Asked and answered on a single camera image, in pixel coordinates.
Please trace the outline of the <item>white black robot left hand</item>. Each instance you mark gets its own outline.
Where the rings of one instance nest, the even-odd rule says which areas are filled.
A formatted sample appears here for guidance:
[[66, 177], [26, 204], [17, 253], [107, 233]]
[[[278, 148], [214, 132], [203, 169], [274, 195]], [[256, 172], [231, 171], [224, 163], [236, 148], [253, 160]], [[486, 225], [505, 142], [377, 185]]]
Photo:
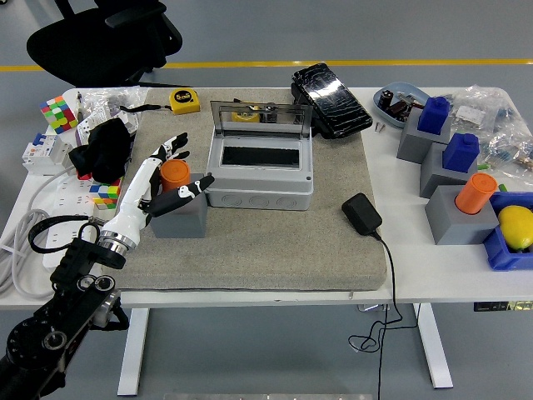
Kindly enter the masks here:
[[160, 217], [187, 205], [214, 183], [215, 178], [207, 175], [157, 194], [156, 174], [164, 162], [177, 158], [176, 151], [183, 148], [187, 141], [185, 132], [171, 137], [142, 162], [122, 196], [117, 215], [102, 227], [98, 245], [118, 253], [133, 250], [139, 244], [140, 232], [148, 225], [150, 218]]

